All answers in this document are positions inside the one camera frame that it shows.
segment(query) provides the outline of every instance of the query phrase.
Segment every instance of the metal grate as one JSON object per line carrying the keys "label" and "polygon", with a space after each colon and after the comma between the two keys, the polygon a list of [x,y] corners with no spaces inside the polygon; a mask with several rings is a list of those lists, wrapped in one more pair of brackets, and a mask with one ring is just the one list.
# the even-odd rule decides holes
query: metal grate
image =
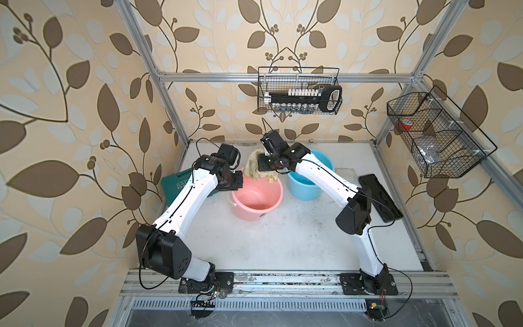
{"label": "metal grate", "polygon": [[[497,147],[464,112],[463,122],[452,118],[438,97],[434,89],[406,94],[387,103],[387,115],[424,177],[459,178]],[[462,124],[483,133],[494,149],[479,146]]]}
{"label": "metal grate", "polygon": [[[215,310],[222,311],[321,311],[321,312],[365,312],[364,299],[270,299],[234,298],[216,299]],[[189,310],[190,299],[176,297],[137,297],[133,309],[139,310]]]}
{"label": "metal grate", "polygon": [[258,111],[270,110],[275,114],[337,114],[343,101],[338,83],[339,69],[296,68],[258,68]]}

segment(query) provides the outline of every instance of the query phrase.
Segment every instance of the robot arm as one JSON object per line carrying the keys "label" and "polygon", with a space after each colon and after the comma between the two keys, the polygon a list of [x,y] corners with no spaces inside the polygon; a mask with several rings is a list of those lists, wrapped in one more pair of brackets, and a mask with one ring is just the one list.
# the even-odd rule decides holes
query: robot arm
{"label": "robot arm", "polygon": [[238,149],[222,144],[218,153],[202,155],[194,165],[185,187],[152,226],[141,225],[136,233],[140,264],[173,279],[189,278],[208,289],[214,282],[214,265],[192,257],[183,240],[196,212],[214,190],[237,190],[242,172],[230,166]]}
{"label": "robot arm", "polygon": [[336,224],[341,230],[352,235],[353,244],[360,261],[360,272],[365,289],[375,294],[381,288],[385,276],[389,274],[377,258],[372,248],[372,231],[369,231],[371,192],[352,184],[325,166],[303,144],[289,146],[272,130],[261,139],[266,154],[258,156],[258,169],[271,171],[287,168],[318,185],[342,208],[336,217]]}

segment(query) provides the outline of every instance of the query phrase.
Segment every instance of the bucket handle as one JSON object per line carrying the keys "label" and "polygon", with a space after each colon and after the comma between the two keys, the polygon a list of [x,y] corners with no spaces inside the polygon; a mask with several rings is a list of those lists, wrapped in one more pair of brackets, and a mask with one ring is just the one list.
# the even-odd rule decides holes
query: bucket handle
{"label": "bucket handle", "polygon": [[229,200],[229,202],[236,207],[237,204],[233,202],[233,200],[229,197],[229,194],[232,194],[232,191],[227,192],[227,200]]}

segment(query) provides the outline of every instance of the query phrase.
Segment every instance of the pink bucket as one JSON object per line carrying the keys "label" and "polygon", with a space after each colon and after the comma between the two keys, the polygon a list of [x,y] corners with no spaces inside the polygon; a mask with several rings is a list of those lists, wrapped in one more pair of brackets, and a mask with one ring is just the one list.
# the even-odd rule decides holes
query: pink bucket
{"label": "pink bucket", "polygon": [[269,183],[268,178],[255,181],[243,174],[243,187],[231,193],[234,214],[240,219],[255,221],[280,205],[283,185],[280,179]]}

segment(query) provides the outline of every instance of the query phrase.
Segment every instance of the blue bucket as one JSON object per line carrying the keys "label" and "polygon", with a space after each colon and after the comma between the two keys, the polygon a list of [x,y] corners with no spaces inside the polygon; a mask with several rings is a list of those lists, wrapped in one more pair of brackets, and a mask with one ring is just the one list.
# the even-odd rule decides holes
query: blue bucket
{"label": "blue bucket", "polygon": [[[332,171],[334,170],[334,163],[325,153],[313,149],[311,149],[311,152],[325,166]],[[322,189],[319,186],[295,172],[289,173],[289,191],[293,197],[302,201],[314,200],[322,193]]]}

